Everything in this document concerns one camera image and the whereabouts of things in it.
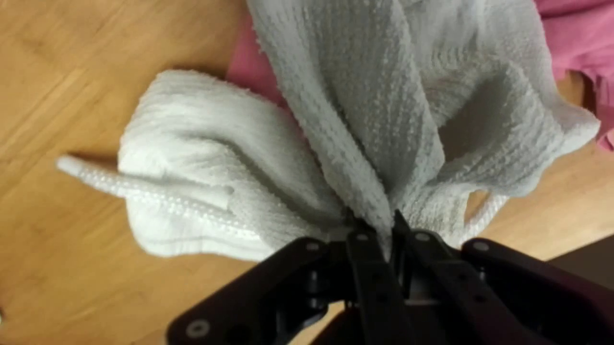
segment wood grain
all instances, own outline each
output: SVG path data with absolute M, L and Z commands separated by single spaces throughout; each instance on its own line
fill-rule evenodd
M 248 268 L 143 252 L 124 201 L 60 174 L 60 153 L 114 164 L 120 135 L 158 70 L 222 74 L 243 0 L 0 0 L 3 345 L 156 342 L 181 310 Z M 492 237 L 553 256 L 614 229 L 614 158 L 561 158 L 513 201 Z

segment fabric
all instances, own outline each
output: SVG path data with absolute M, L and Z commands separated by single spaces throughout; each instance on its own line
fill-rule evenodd
M 598 141 L 614 151 L 614 1 L 536 0 L 555 72 L 580 70 L 592 78 L 601 130 Z
M 120 172 L 58 162 L 126 197 L 154 254 L 264 258 L 300 235 L 341 237 L 354 218 L 388 249 L 396 208 L 461 245 L 598 132 L 559 97 L 532 0 L 250 0 L 250 9 L 306 137 L 262 95 L 168 70 L 122 139 Z M 465 220 L 477 189 L 490 197 Z

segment pink cloth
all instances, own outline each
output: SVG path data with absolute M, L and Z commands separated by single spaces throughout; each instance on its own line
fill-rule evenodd
M 614 0 L 536 0 L 555 59 L 555 74 L 580 70 L 594 80 L 600 145 L 614 151 Z M 227 78 L 287 107 L 252 19 L 245 22 Z
M 614 151 L 614 0 L 536 0 L 555 59 L 592 78 L 598 95 L 601 147 Z

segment cloth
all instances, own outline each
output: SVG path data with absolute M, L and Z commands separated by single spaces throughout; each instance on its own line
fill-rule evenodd
M 614 151 L 614 1 L 536 0 L 555 72 L 584 72 L 596 88 L 601 130 L 598 141 Z
M 452 245 L 598 132 L 559 97 L 532 0 L 250 0 L 285 107 L 214 76 L 162 72 L 122 139 L 120 172 L 58 166 L 126 197 L 154 254 L 264 258 L 394 210 Z M 469 195 L 488 189 L 465 220 Z

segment white towel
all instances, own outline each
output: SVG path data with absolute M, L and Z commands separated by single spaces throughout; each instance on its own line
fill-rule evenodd
M 223 80 L 162 72 L 120 151 L 120 174 L 60 168 L 128 197 L 154 254 L 264 258 L 298 235 L 394 210 L 452 245 L 479 235 L 598 120 L 561 99 L 532 0 L 250 0 L 283 109 Z M 469 195 L 490 191 L 465 220 Z

